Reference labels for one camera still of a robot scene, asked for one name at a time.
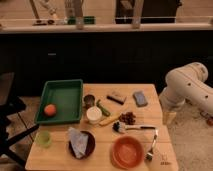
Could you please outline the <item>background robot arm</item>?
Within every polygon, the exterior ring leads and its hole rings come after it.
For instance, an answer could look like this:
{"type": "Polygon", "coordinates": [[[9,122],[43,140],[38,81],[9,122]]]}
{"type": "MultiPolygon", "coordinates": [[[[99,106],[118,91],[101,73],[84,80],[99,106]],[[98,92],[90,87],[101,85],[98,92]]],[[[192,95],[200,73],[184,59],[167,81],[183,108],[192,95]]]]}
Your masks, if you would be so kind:
{"type": "Polygon", "coordinates": [[[56,8],[50,3],[50,0],[39,0],[40,5],[45,8],[54,20],[58,19],[56,8]]]}

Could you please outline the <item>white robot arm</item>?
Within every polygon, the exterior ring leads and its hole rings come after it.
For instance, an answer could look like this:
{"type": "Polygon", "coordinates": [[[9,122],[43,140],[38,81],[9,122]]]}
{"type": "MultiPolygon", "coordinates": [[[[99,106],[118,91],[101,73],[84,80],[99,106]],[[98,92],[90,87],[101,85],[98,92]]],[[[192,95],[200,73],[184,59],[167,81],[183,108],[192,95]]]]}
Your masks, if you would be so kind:
{"type": "Polygon", "coordinates": [[[163,124],[169,125],[187,100],[213,116],[213,88],[205,84],[208,70],[200,62],[172,69],[166,74],[166,87],[159,95],[163,124]]]}

